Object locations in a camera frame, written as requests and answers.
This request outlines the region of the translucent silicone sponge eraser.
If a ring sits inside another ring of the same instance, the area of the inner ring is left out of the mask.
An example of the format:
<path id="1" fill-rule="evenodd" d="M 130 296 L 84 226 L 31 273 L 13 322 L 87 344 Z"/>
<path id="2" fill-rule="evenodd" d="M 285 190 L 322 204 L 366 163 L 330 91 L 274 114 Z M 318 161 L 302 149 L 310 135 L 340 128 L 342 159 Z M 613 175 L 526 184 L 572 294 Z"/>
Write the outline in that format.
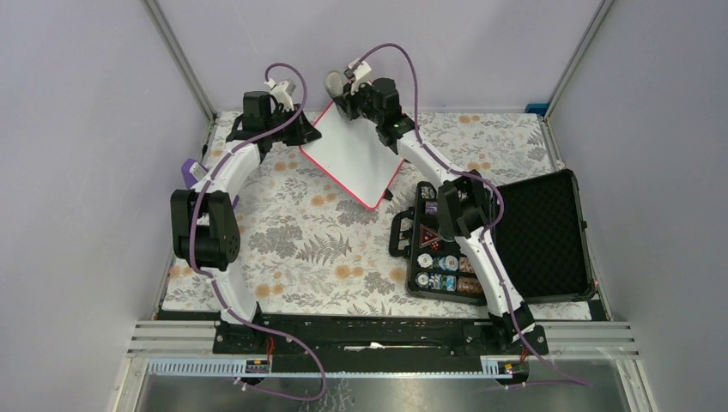
<path id="1" fill-rule="evenodd" d="M 332 100 L 344 95 L 348 78 L 340 71 L 332 70 L 325 77 L 325 90 Z"/>

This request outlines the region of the red-framed whiteboard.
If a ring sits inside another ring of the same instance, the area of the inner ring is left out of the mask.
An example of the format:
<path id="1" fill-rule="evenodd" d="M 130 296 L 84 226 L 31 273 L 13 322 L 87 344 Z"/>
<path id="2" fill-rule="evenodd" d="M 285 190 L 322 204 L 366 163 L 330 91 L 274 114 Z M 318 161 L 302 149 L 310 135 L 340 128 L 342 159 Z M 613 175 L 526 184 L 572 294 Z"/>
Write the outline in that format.
<path id="1" fill-rule="evenodd" d="M 376 209 L 403 159 L 383 146 L 374 123 L 342 117 L 334 102 L 313 122 L 321 137 L 300 152 L 366 209 Z"/>

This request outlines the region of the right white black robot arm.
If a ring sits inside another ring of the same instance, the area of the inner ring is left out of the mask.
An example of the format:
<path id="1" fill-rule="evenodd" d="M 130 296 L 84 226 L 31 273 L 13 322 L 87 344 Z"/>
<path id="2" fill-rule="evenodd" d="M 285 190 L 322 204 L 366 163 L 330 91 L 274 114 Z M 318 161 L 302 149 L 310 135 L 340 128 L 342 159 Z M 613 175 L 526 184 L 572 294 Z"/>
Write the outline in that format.
<path id="1" fill-rule="evenodd" d="M 469 259 L 485 295 L 495 347 L 516 352 L 535 319 L 495 248 L 491 230 L 505 214 L 496 186 L 475 170 L 457 167 L 422 136 L 416 120 L 403 111 L 391 78 L 363 82 L 332 71 L 325 88 L 343 118 L 372 122 L 379 141 L 435 185 L 440 237 L 456 242 Z"/>

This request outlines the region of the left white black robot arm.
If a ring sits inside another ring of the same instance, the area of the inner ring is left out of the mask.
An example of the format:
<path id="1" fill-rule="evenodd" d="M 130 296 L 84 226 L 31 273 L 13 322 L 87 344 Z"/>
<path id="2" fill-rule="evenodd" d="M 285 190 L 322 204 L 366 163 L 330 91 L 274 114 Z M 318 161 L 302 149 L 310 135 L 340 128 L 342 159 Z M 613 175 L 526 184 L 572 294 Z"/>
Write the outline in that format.
<path id="1" fill-rule="evenodd" d="M 257 319 L 256 298 L 234 280 L 241 248 L 234 200 L 274 144 L 301 146 L 320 137 L 290 92 L 246 92 L 221 159 L 191 188 L 171 195 L 174 254 L 205 277 L 220 304 L 221 320 L 238 324 L 233 340 L 247 353 L 265 345 L 267 332 Z"/>

